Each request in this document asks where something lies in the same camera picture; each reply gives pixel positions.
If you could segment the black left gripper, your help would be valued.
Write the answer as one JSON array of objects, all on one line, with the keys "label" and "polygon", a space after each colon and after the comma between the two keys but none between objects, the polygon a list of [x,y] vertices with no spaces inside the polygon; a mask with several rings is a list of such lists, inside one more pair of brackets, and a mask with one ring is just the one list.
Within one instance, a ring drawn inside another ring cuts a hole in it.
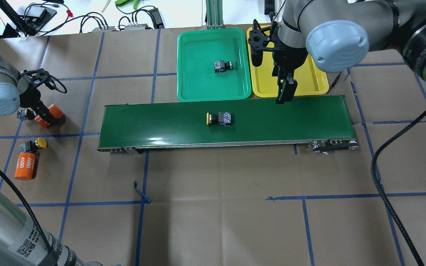
[{"label": "black left gripper", "polygon": [[26,91],[19,96],[20,107],[30,108],[33,111],[42,104],[44,105],[41,101],[41,93],[38,90],[39,86],[44,84],[49,89],[56,89],[52,76],[44,69],[25,70],[19,75],[19,81],[28,82]]}]

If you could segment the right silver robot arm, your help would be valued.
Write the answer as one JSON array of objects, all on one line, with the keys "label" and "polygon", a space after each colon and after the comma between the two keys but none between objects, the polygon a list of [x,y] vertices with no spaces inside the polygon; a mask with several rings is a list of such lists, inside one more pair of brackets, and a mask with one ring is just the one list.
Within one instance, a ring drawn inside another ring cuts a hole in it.
[{"label": "right silver robot arm", "polygon": [[248,39],[253,65],[271,52],[277,77],[277,104],[294,98],[294,72],[309,55],[326,73],[354,67],[370,51],[394,49],[426,82],[426,0],[287,0],[282,20]]}]

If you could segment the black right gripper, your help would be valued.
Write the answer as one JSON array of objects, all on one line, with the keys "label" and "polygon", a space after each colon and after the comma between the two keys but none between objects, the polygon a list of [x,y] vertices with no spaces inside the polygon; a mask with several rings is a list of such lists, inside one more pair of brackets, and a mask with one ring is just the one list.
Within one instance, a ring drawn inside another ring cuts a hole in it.
[{"label": "black right gripper", "polygon": [[304,64],[308,55],[305,47],[290,47],[279,39],[280,28],[276,21],[272,22],[270,26],[262,28],[257,20],[253,20],[248,38],[251,62],[254,67],[261,66],[263,52],[272,52],[274,60],[272,76],[277,77],[276,104],[278,105],[293,100],[297,90],[294,73]]}]

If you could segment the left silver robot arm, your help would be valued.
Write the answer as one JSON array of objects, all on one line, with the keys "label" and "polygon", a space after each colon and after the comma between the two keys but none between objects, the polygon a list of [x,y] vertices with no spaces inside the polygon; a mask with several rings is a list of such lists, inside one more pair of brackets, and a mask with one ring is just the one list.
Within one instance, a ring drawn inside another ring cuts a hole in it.
[{"label": "left silver robot arm", "polygon": [[[44,69],[18,71],[0,54],[0,116],[17,113],[20,120],[51,126],[63,113],[46,107],[39,86],[66,93],[64,85]],[[27,200],[0,170],[0,266],[99,266],[84,262],[57,237],[43,229]]]}]

